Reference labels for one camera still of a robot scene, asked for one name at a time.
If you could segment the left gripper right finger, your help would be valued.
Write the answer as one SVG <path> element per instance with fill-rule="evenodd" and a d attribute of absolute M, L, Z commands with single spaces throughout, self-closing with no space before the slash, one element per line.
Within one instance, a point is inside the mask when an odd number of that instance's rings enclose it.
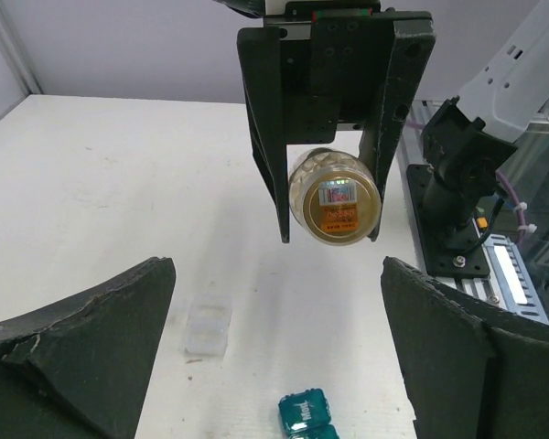
<path fill-rule="evenodd" d="M 382 298 L 419 438 L 549 438 L 549 325 L 383 261 Z"/>

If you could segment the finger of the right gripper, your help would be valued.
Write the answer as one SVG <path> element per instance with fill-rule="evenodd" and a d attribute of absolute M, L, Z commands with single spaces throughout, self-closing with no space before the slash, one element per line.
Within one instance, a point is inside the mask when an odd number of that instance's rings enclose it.
<path fill-rule="evenodd" d="M 372 95 L 359 145 L 359 159 L 368 168 L 385 199 L 388 174 L 404 123 L 436 42 L 428 13 L 386 13 L 388 37 L 383 45 L 380 84 Z"/>
<path fill-rule="evenodd" d="M 274 202 L 281 241 L 288 243 L 290 214 L 279 29 L 241 29 L 237 51 L 253 159 Z"/>

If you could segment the clear pill bottle yellow capsules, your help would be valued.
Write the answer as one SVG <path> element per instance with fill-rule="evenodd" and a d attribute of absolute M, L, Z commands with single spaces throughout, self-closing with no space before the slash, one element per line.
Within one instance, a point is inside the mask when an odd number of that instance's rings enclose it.
<path fill-rule="evenodd" d="M 289 207 L 313 238 L 346 246 L 368 237 L 379 225 L 382 199 L 371 172 L 356 156 L 319 147 L 295 161 Z"/>

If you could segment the clear pill organizer box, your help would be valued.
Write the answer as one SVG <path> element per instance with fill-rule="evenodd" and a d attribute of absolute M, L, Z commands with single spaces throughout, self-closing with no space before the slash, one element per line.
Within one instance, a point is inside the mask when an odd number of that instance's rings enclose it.
<path fill-rule="evenodd" d="M 186 326 L 185 350 L 195 356 L 223 357 L 228 347 L 231 314 L 228 304 L 194 304 Z"/>

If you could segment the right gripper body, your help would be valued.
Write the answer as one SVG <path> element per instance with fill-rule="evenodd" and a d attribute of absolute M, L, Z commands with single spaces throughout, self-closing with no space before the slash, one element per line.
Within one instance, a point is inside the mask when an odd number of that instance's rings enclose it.
<path fill-rule="evenodd" d="M 378 1 L 267 1 L 263 27 L 277 27 L 286 145 L 325 145 L 359 130 L 380 84 L 388 49 Z"/>

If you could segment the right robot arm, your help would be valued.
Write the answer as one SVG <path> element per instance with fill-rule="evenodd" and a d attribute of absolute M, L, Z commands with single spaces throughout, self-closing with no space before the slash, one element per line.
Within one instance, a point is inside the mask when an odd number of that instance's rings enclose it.
<path fill-rule="evenodd" d="M 230 1 L 262 21 L 239 31 L 237 50 L 253 159 L 274 202 L 283 242 L 293 212 L 290 145 L 327 145 L 361 131 L 360 160 L 383 199 L 388 169 L 436 42 L 426 11 L 378 1 Z M 539 2 L 472 80 L 422 132 L 434 177 L 423 212 L 446 241 L 480 198 L 499 190 L 495 170 L 549 99 L 549 1 Z"/>

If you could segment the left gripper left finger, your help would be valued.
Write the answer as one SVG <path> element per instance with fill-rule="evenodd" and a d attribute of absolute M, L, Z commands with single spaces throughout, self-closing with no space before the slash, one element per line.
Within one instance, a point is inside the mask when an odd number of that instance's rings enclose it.
<path fill-rule="evenodd" d="M 153 257 L 0 322 L 0 438 L 133 438 L 177 280 Z"/>

